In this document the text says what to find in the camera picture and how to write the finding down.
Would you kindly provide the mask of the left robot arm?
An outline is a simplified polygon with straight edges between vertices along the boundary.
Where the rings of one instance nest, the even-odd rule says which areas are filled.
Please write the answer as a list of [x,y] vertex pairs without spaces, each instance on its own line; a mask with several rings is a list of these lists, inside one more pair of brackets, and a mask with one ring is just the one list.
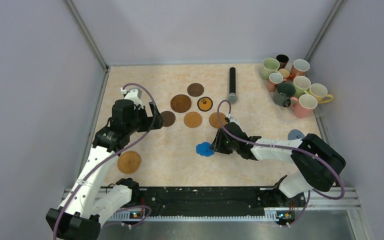
[[52,239],[96,240],[104,224],[127,205],[140,202],[140,193],[132,179],[124,179],[103,198],[96,196],[111,166],[119,155],[138,144],[151,130],[161,129],[161,116],[154,99],[149,102],[152,115],[138,97],[116,100],[106,125],[94,137],[86,163],[67,197],[58,208],[50,208],[46,221]]

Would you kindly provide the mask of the dark brown wooden coaster bottom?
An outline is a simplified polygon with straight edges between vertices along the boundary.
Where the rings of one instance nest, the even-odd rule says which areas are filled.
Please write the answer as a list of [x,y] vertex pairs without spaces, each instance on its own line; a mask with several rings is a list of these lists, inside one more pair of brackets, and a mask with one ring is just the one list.
[[161,113],[161,116],[163,117],[163,126],[164,127],[170,127],[172,126],[176,121],[176,116],[172,111],[163,111]]

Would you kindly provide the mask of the brown ringed wooden coaster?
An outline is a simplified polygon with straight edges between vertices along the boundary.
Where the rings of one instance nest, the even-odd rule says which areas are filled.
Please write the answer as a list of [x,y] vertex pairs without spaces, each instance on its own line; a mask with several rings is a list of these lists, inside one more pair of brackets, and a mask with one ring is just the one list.
[[185,94],[175,95],[170,101],[170,107],[176,113],[185,113],[191,106],[192,100]]

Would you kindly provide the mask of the blue flower coaster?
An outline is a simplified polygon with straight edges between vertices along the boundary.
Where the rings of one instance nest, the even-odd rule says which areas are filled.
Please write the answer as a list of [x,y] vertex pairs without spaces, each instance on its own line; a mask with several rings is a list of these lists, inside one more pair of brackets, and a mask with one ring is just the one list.
[[211,144],[209,142],[202,142],[198,144],[195,148],[195,151],[198,155],[203,157],[210,157],[215,153],[211,149]]

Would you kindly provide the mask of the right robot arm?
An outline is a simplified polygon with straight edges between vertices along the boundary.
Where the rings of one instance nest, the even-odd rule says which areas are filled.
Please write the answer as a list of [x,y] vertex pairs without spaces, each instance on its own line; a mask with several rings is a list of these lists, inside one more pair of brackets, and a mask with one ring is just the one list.
[[236,152],[246,160],[294,164],[298,171],[283,177],[273,192],[279,206],[287,206],[296,195],[309,190],[329,191],[346,166],[345,159],[313,133],[293,140],[272,140],[248,136],[235,122],[218,129],[210,149],[226,155]]

